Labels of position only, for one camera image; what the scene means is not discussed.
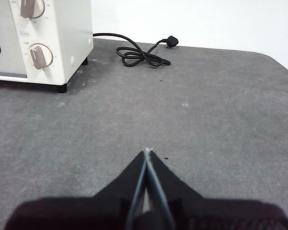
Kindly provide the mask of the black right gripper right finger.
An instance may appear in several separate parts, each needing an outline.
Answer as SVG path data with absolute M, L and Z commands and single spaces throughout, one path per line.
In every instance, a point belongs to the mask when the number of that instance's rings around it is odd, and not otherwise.
M 203 197 L 153 151 L 147 153 L 147 160 L 161 203 L 177 230 L 288 230 L 288 217 L 275 204 Z

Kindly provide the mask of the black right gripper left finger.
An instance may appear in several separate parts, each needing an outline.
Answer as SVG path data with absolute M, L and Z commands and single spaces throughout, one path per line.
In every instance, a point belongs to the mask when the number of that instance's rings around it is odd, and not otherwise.
M 94 196 L 43 197 L 20 204 L 6 230 L 122 230 L 144 175 L 140 152 L 106 187 Z

